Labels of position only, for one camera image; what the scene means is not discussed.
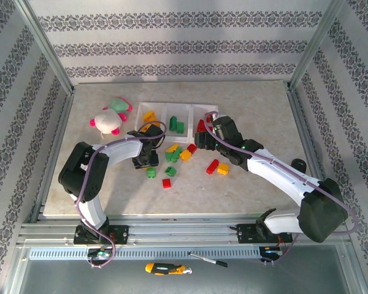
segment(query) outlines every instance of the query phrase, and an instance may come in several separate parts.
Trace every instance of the metal floor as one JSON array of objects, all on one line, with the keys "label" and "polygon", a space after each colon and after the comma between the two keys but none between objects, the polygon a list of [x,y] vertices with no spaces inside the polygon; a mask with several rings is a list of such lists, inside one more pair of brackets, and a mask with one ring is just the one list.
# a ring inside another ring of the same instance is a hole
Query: metal floor
[{"label": "metal floor", "polygon": [[115,260],[104,270],[85,260],[30,260],[20,293],[349,293],[334,246],[297,246],[289,255],[275,267],[256,260],[225,260],[228,268],[182,260],[193,270],[183,276],[148,274],[147,261],[139,260]]}]

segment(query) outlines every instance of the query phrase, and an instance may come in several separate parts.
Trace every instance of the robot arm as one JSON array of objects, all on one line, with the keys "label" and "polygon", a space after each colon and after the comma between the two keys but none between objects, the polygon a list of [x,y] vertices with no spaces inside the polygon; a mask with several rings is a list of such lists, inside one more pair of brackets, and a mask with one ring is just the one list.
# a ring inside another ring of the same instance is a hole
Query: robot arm
[{"label": "robot arm", "polygon": [[[273,156],[262,144],[254,140],[244,140],[236,124],[228,116],[215,116],[212,124],[219,139],[259,157],[233,150],[216,141],[208,132],[195,134],[195,144],[198,148],[216,149],[232,164],[261,176],[284,191],[299,207],[294,211],[279,213],[271,209],[258,219],[256,230],[264,239],[269,235],[283,232],[304,233],[313,241],[321,243],[347,219],[348,214],[341,206],[307,184],[312,183],[342,202],[342,196],[335,181],[331,179],[320,181],[307,176],[305,162],[302,160],[295,159],[293,163],[296,165],[289,166]],[[297,180],[292,173],[304,178],[305,182]]]},{"label": "robot arm", "polygon": [[[109,220],[102,210],[98,197],[106,170],[113,164],[117,164],[128,158],[132,158],[135,168],[157,166],[159,163],[158,155],[154,148],[161,138],[142,140],[142,137],[155,137],[161,134],[162,130],[159,127],[151,125],[146,132],[130,132],[122,142],[107,146],[95,155],[83,198],[79,203],[79,210],[84,216],[85,221],[88,221],[96,230],[99,230],[105,235],[109,231]],[[64,190],[70,194],[74,201],[79,197],[90,158],[101,146],[91,146],[85,142],[76,144],[59,174],[59,183],[63,185]],[[103,241],[101,236],[95,234],[86,225],[83,227],[91,234],[91,238],[94,237],[98,242]]]}]

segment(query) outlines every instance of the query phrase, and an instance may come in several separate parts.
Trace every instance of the damask wall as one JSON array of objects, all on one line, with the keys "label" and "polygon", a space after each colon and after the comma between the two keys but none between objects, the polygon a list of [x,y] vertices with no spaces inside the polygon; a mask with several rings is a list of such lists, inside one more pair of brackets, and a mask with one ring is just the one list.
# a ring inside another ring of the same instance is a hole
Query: damask wall
[{"label": "damask wall", "polygon": [[297,88],[323,175],[359,217],[352,234],[368,284],[368,1],[347,1]]},{"label": "damask wall", "polygon": [[0,0],[0,291],[39,193],[66,93],[11,0]]},{"label": "damask wall", "polygon": [[30,0],[73,84],[286,80],[329,0]]}]

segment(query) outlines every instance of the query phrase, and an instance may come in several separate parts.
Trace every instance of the pink stuffed toy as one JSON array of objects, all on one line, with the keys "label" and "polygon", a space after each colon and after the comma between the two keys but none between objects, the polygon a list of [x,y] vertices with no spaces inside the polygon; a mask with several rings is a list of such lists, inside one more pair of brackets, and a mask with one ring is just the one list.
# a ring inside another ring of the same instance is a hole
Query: pink stuffed toy
[{"label": "pink stuffed toy", "polygon": [[109,107],[104,107],[92,120],[90,126],[96,127],[103,134],[117,136],[123,121],[127,120],[124,111],[132,111],[132,105],[124,98],[116,98]]}]

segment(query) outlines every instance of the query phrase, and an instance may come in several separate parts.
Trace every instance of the marble tabletop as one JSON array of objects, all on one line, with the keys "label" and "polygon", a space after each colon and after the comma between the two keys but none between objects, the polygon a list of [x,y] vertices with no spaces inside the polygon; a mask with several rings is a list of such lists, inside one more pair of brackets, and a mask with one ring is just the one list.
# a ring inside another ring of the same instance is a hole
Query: marble tabletop
[{"label": "marble tabletop", "polygon": [[[134,109],[119,136],[101,134],[89,126],[98,110],[116,96],[123,96]],[[182,102],[218,105],[236,122],[243,138],[252,138],[282,161],[305,159],[293,114],[282,81],[227,81],[208,83],[83,84],[75,97],[50,185],[45,216],[75,216],[74,203],[58,183],[58,174],[74,146],[107,143],[133,130],[139,102]],[[164,143],[158,150],[157,176],[148,179],[144,169],[136,170],[131,160],[107,170],[99,193],[109,216],[121,214],[250,214],[269,208],[297,207],[286,194],[266,180],[233,166],[217,151],[197,150],[187,162],[167,163]],[[208,175],[214,159],[230,166],[229,174]],[[168,166],[177,169],[172,187],[163,189]]]}]

